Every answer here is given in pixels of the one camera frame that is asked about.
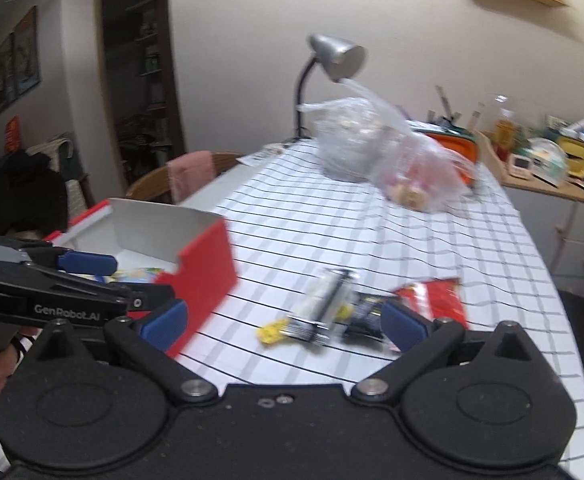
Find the small clock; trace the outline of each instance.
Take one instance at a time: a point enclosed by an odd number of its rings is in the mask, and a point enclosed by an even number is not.
[[[508,159],[508,173],[516,178],[532,178],[532,160],[528,156],[512,153]]]

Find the desk lamp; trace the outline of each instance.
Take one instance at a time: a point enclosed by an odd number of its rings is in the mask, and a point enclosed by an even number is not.
[[[303,130],[307,129],[303,126],[303,113],[298,110],[298,107],[303,102],[303,89],[314,66],[320,63],[328,77],[336,83],[341,79],[354,76],[365,60],[365,49],[348,40],[312,34],[307,41],[312,47],[313,54],[296,81],[296,107],[294,107],[296,139],[307,137],[303,134]]]

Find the blue gripper pad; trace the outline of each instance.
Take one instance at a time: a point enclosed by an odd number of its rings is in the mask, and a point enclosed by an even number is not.
[[[118,262],[114,256],[109,256],[108,254],[67,251],[58,257],[56,267],[72,274],[110,276],[118,269]]]
[[[154,348],[166,352],[187,328],[187,305],[183,300],[171,300],[169,306],[155,310],[137,324],[140,325],[140,337]]]
[[[406,352],[413,346],[427,339],[429,331],[427,321],[407,307],[400,308],[392,301],[386,301],[381,306],[381,330],[401,352]]]

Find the red snack bag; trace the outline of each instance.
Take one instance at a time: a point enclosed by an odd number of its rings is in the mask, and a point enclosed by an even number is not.
[[[9,120],[5,127],[5,153],[12,153],[20,149],[20,119],[18,115]]]
[[[431,280],[410,283],[393,293],[403,298],[407,306],[426,319],[451,317],[467,328],[466,308],[456,293],[458,280]]]

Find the wooden chair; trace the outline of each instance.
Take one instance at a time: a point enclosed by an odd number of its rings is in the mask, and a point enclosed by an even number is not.
[[[240,153],[219,152],[212,154],[212,161],[216,176],[231,170],[238,165]],[[168,167],[163,166],[150,171],[145,176],[134,182],[125,194],[125,198],[131,200],[143,200],[145,202],[173,203],[169,187]]]

